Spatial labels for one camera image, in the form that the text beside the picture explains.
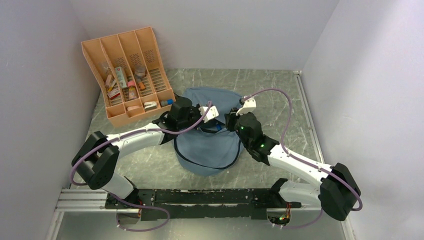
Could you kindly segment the blue grey student backpack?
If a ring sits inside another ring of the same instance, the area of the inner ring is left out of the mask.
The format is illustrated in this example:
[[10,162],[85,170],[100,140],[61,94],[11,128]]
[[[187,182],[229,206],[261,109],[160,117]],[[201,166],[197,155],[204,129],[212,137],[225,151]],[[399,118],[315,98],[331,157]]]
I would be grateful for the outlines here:
[[206,177],[233,166],[244,146],[236,132],[225,127],[225,114],[233,108],[241,107],[242,96],[230,90],[212,87],[187,88],[182,96],[190,99],[194,106],[211,101],[219,115],[173,140],[172,145],[180,165],[194,174]]

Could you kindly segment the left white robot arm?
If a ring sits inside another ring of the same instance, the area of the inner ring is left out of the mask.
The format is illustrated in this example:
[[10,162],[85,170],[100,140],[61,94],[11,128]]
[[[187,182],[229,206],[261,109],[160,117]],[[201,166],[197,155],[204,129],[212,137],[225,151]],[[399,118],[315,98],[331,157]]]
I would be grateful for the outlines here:
[[210,101],[205,107],[193,106],[188,98],[180,97],[169,111],[143,127],[109,135],[101,131],[92,133],[71,162],[71,183],[107,191],[124,207],[134,207],[139,190],[128,178],[116,173],[118,161],[139,150],[168,143],[196,128],[211,107]]

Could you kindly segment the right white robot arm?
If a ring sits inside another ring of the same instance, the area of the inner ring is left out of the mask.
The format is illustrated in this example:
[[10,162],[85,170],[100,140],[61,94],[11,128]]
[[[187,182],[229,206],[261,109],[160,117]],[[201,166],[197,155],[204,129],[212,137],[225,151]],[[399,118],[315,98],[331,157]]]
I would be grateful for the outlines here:
[[328,216],[338,221],[362,209],[361,191],[344,164],[319,163],[287,149],[263,133],[261,123],[251,112],[243,115],[231,112],[224,116],[227,129],[236,132],[254,160],[287,170],[307,182],[286,181],[273,190],[269,199],[275,207],[287,202],[318,203]]

